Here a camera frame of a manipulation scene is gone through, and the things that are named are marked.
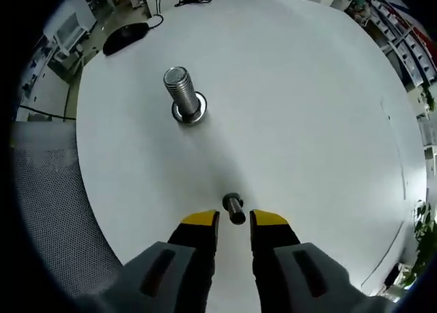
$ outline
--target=threaded bolt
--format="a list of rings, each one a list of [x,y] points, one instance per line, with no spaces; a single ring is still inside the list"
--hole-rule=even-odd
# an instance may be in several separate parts
[[[190,74],[184,67],[172,67],[164,74],[164,84],[182,117],[194,115],[199,110]]]
[[[243,212],[243,199],[238,193],[228,193],[223,197],[223,208],[229,213],[229,219],[233,224],[239,226],[246,221]]]

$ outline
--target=wall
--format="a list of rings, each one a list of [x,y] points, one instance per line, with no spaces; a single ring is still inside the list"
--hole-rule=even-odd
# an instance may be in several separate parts
[[[90,31],[96,23],[86,0],[65,0],[48,20],[43,30],[44,35],[48,39],[52,39],[57,30],[73,13],[76,13],[79,25],[87,31]]]
[[[96,18],[89,8],[86,0],[68,0],[68,2],[72,6],[73,10],[76,12],[76,17],[79,25],[87,31],[91,31],[94,24],[96,23]]]
[[[437,204],[437,176],[428,178],[427,188],[429,189],[428,201],[432,206]]]

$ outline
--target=large bolt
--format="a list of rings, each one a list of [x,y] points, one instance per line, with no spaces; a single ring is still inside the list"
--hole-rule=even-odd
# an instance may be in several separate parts
[[[164,74],[164,85],[173,98],[173,117],[182,124],[196,124],[205,115],[206,99],[194,90],[184,67],[172,67]]]
[[[238,193],[228,193],[223,197],[223,208],[229,213],[231,222],[238,226],[246,221],[243,204],[243,199]]]

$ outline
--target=metal washer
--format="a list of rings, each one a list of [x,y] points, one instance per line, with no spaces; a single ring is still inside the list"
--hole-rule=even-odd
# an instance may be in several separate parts
[[[171,113],[173,114],[174,119],[183,125],[196,125],[199,123],[206,115],[206,107],[208,104],[202,93],[196,92],[196,98],[199,101],[199,108],[193,115],[189,116],[182,116],[179,112],[178,105],[173,102]]]

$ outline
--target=green leaves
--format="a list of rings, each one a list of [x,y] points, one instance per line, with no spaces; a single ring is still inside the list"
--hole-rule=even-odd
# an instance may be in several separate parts
[[[431,205],[424,202],[417,208],[416,225],[414,226],[415,238],[419,242],[417,245],[417,259],[409,272],[404,272],[402,284],[409,286],[426,269],[427,263],[432,259],[437,251],[437,227],[431,220]]]
[[[426,102],[429,106],[429,110],[434,111],[436,109],[436,102],[434,101],[434,98],[431,95],[431,92],[429,90],[423,90],[423,93],[425,93],[425,98],[426,98]]]

